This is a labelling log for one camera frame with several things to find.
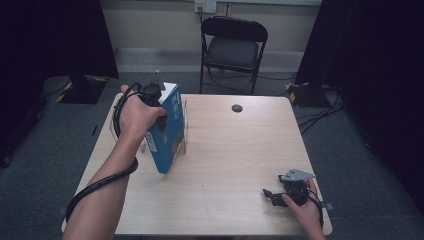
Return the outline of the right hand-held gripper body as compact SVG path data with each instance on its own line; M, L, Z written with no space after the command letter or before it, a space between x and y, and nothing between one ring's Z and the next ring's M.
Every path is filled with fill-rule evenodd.
M286 194L297 204L306 203L309 196L309 188L305 180L315 178L313 173L298 169L290 169L285 174L279 175L278 179L283 184Z

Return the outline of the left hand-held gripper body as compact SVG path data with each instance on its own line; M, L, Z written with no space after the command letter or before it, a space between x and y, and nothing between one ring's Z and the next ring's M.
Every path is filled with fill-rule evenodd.
M159 72L156 71L147 85L138 85L136 94L147 106L160 107L161 103L159 99L162 96L162 92L165 90L166 87L164 82L159 79Z

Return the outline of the blue book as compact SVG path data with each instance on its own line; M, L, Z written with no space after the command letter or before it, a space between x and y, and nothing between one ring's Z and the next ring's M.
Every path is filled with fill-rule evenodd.
M184 141L185 112L180 86L165 82L164 87L158 102L166 114L157 118L153 127L146 133L145 140L158 172L167 174Z

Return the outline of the clear acrylic book stand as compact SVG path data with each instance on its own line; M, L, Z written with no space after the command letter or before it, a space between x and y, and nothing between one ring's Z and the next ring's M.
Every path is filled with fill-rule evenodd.
M141 144L141 151L147 147L155 158L174 159L178 154L184 154L187 136L187 101L180 93L171 94L160 101L167 113L166 128L161 130L156 124L147 134Z

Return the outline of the person's left hand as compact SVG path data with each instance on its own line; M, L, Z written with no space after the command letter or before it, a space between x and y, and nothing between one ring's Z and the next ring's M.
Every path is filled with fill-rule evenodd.
M146 132L159 117L166 114L162 107L149 107L138 96L130 96L120 114L120 140L131 140L140 144Z

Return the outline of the person's right hand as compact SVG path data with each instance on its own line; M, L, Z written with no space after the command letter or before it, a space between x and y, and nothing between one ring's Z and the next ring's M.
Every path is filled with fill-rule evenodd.
M317 188L312 179L305 180L305 183L310 190L309 199L305 204L297 205L287 194L283 194L282 198L293 212L309 240L327 240L320 223L321 208L319 207Z

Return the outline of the black stand base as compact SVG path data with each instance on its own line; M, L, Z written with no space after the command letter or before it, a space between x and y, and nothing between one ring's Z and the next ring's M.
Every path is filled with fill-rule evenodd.
M41 97L64 104L96 104L108 83L99 76L56 76L43 85Z
M330 101L322 86L314 86L309 83L300 85L286 84L288 99L295 107L301 108L329 108Z

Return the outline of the black folding chair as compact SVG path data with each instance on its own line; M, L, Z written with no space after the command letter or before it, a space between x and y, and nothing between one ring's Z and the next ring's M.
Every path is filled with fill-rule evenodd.
M256 21L227 16L203 20L199 92L203 91L204 70L211 74L211 68L216 68L249 73L253 94L267 40L267 29Z

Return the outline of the black curtain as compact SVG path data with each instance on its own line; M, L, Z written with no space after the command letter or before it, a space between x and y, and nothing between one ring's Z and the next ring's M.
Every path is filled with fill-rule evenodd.
M341 89L424 214L424 0L322 0L296 81Z
M43 105L55 76L116 78L100 0L0 0L0 158Z

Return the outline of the white wall outlet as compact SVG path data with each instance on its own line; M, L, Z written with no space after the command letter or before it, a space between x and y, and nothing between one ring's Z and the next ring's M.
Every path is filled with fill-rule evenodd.
M215 14L217 2L215 0L195 0L194 11L198 13Z

